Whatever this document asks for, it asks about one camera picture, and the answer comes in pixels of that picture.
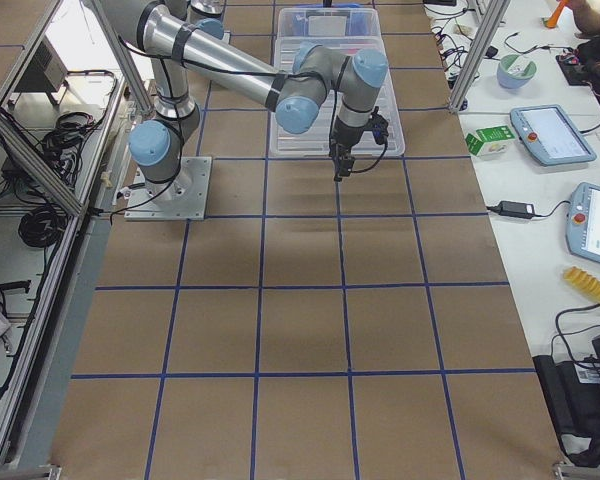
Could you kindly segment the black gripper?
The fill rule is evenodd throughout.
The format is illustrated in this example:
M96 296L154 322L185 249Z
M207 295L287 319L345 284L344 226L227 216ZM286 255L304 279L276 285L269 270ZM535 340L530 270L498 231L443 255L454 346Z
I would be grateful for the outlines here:
M355 157L350 153L365 132L372 134L377 145L388 148L388 121L379 113L378 107L365 113L362 126L351 126L339 114L335 115L329 133L329 156L334 163L335 182L341 182L351 175Z

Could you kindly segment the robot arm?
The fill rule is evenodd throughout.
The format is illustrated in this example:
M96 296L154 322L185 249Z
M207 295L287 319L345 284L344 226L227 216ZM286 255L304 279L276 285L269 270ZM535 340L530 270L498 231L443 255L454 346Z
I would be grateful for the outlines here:
M156 63L167 90L166 105L178 108L188 96L176 77L195 71L270 111L287 134L307 133L327 98L334 99L327 128L328 156L334 181L358 173L354 148L364 134L388 146L388 120L376 101L388 73L388 59L377 49L345 54L304 41L291 70L273 66L235 48L199 23L188 21L183 9L164 1L95 1L113 30L114 43Z

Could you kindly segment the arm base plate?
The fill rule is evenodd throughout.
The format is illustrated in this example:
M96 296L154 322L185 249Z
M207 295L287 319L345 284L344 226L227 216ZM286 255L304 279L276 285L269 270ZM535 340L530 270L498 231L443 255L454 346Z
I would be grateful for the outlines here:
M152 193L161 191L157 185L131 191L124 217L130 221L203 220L211 171L211 157L183 157L179 176L156 200Z

